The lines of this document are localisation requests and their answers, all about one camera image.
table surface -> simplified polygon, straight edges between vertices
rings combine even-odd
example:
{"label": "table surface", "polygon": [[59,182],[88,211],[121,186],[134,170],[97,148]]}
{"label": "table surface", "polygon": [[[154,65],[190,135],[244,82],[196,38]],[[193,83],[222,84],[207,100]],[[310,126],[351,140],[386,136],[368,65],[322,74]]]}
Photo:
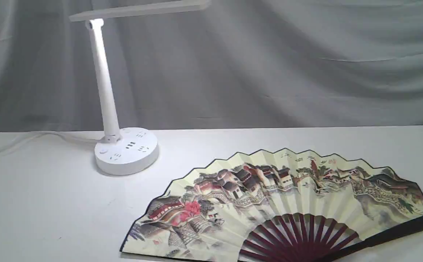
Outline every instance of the table surface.
{"label": "table surface", "polygon": [[[132,222],[172,179],[241,151],[338,153],[391,166],[423,189],[423,126],[154,131],[157,162],[141,173],[110,177],[95,167],[93,146],[45,135],[0,154],[0,262],[166,261],[121,254]],[[100,138],[102,132],[73,132]],[[0,147],[16,136],[0,133]],[[423,232],[343,261],[423,261]]]}

desk lamp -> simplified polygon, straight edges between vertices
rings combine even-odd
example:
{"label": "desk lamp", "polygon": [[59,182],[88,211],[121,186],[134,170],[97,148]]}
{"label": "desk lamp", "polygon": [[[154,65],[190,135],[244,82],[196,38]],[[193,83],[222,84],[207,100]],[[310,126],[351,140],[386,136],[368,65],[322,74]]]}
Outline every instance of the desk lamp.
{"label": "desk lamp", "polygon": [[139,127],[119,129],[103,44],[103,19],[198,11],[209,5],[210,0],[178,0],[93,10],[70,16],[72,22],[85,21],[90,34],[105,132],[103,139],[95,146],[96,163],[102,171],[111,175],[134,174],[153,164],[159,154],[158,140],[152,132]]}

cloth backdrop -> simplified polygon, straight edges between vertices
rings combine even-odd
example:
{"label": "cloth backdrop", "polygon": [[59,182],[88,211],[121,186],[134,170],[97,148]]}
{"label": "cloth backdrop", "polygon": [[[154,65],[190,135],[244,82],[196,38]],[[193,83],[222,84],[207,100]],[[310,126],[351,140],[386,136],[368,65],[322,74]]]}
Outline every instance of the cloth backdrop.
{"label": "cloth backdrop", "polygon": [[[0,131],[101,130],[86,10],[0,0]],[[212,0],[105,20],[122,127],[423,124],[423,0]]]}

